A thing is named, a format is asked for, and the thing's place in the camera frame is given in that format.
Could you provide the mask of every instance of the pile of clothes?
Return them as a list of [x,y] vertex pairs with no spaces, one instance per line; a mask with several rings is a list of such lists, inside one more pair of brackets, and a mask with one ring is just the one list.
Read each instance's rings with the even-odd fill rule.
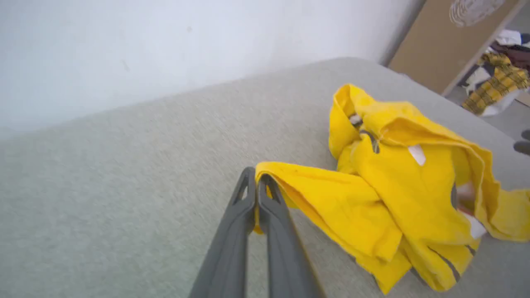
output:
[[490,151],[408,102],[377,102],[343,86],[333,98],[329,150],[336,171],[262,162],[256,180],[271,175],[287,205],[352,255],[384,294],[412,267],[434,290],[450,289],[487,232],[530,240],[530,189],[502,190]]
[[530,86],[530,34],[503,30],[459,86],[468,98],[466,110],[481,116],[501,112],[513,101],[517,91]]

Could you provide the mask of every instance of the gray mattress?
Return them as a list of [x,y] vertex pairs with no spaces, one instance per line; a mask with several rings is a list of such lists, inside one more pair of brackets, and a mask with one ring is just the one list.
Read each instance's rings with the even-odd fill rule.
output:
[[[0,143],[0,297],[186,297],[241,170],[334,169],[332,96],[345,83],[493,151],[503,187],[530,157],[481,119],[388,69],[341,58],[120,108]],[[293,211],[329,297],[381,297],[370,274]],[[267,296],[266,240],[251,235],[248,296]],[[388,297],[523,297],[530,248],[486,236],[461,281],[436,293],[408,273]]]

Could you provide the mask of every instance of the white cloth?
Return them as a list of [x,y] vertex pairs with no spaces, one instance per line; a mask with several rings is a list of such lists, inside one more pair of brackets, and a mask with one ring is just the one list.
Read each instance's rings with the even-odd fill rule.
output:
[[467,96],[473,93],[473,91],[489,78],[491,78],[491,75],[483,67],[477,68],[475,72],[465,80],[467,83],[467,87],[465,87]]
[[353,114],[353,115],[350,116],[350,123],[352,123],[353,125],[357,125],[362,120],[363,119],[361,119],[361,116],[359,116],[357,114]]
[[517,97],[519,97],[519,95],[521,95],[521,93],[526,92],[527,90],[528,89],[524,89],[524,90],[518,89],[518,90],[511,91],[510,93],[504,95],[504,97],[501,100],[499,100],[498,102],[492,104],[491,106],[487,106],[484,109],[484,112],[482,113],[482,115],[480,115],[480,116],[481,117],[490,117],[490,116],[493,116],[493,115],[497,115],[498,113],[506,110],[506,108],[508,108],[511,105],[511,103]]
[[484,53],[497,53],[492,47],[488,47]]
[[496,41],[501,46],[521,45],[521,33],[515,30],[502,30]]

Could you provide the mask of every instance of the yellow raincoat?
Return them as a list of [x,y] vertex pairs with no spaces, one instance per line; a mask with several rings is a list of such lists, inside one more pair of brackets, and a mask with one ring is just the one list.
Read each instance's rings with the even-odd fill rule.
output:
[[[376,102],[343,86],[330,112],[329,149],[337,172],[263,162],[256,180],[271,175],[287,204],[354,256],[385,294],[411,266],[433,289],[451,288],[479,246],[477,225],[498,239],[530,240],[530,191],[501,190],[491,152],[410,103]],[[471,198],[458,196],[465,185]]]

